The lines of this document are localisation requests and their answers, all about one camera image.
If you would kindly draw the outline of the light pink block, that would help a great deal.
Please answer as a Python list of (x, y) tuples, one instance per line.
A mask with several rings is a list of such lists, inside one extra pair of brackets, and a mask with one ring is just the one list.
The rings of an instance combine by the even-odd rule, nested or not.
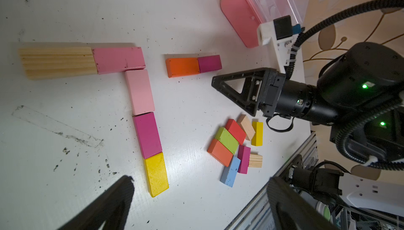
[(146, 69), (125, 72), (133, 115), (155, 111), (149, 74)]

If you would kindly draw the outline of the thin yellow block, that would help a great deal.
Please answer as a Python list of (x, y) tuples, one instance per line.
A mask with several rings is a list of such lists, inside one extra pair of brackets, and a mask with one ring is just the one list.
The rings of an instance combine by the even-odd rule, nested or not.
[(169, 188), (163, 152), (144, 160), (149, 193), (156, 197)]

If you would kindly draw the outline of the dark pink block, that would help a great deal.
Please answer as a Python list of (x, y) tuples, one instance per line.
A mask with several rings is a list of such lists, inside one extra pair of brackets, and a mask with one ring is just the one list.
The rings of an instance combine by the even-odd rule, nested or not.
[(133, 116), (142, 157), (148, 159), (162, 153), (162, 145), (153, 112)]

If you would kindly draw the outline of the orange block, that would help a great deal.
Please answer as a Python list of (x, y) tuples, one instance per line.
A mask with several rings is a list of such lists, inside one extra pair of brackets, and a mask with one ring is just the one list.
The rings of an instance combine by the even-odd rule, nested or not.
[(197, 58), (171, 58), (166, 60), (169, 78), (200, 74)]

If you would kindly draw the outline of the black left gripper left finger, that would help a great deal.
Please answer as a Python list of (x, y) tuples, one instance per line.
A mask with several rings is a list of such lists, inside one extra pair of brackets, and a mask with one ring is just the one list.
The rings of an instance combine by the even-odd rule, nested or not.
[(133, 196), (133, 178), (124, 175), (60, 229), (123, 230)]

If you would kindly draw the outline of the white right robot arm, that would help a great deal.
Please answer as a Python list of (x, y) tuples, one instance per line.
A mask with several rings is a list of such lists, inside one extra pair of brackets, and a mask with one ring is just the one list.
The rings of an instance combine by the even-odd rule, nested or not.
[(292, 80), (302, 44), (333, 24), (362, 13), (400, 9), (404, 0), (372, 0), (345, 9), (298, 32), (285, 72), (260, 68), (215, 76), (212, 86), (251, 115), (261, 111), (332, 128), (331, 141), (344, 157), (374, 169), (401, 171), (404, 143), (398, 131), (403, 107), (404, 59), (373, 42), (359, 42), (327, 63), (315, 86)]

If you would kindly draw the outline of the natural wood block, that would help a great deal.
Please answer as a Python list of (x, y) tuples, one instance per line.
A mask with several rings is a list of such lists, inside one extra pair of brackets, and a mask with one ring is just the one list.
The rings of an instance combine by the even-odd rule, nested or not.
[(22, 48), (19, 56), (30, 80), (98, 74), (90, 47)]

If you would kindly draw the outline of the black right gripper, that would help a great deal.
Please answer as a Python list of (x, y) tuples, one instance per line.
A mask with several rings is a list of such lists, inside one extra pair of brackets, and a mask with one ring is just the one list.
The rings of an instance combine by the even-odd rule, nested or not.
[(212, 78), (211, 86), (251, 116), (275, 114), (328, 125), (339, 110), (328, 103), (316, 86), (289, 80), (275, 69), (258, 68)]

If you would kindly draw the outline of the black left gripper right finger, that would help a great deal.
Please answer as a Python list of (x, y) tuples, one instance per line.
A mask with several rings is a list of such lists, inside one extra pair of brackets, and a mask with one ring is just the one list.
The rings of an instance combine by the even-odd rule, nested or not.
[(279, 177), (271, 177), (267, 195), (278, 230), (336, 230)]

